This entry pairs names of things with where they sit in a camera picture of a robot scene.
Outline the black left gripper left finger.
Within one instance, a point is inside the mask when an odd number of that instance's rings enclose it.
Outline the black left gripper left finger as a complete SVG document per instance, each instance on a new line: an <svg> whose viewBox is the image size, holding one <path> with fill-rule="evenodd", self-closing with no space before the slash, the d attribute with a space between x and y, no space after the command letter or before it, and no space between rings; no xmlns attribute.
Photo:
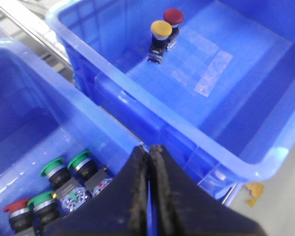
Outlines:
<svg viewBox="0 0 295 236"><path fill-rule="evenodd" d="M120 172L73 213L44 229L46 236L146 236L147 152L135 146Z"/></svg>

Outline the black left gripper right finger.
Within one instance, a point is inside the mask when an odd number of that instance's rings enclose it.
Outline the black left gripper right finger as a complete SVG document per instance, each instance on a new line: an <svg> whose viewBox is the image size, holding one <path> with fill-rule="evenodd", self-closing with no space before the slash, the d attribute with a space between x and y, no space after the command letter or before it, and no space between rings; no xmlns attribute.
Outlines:
<svg viewBox="0 0 295 236"><path fill-rule="evenodd" d="M265 236L262 226L222 205L186 174L163 145L149 148L159 236Z"/></svg>

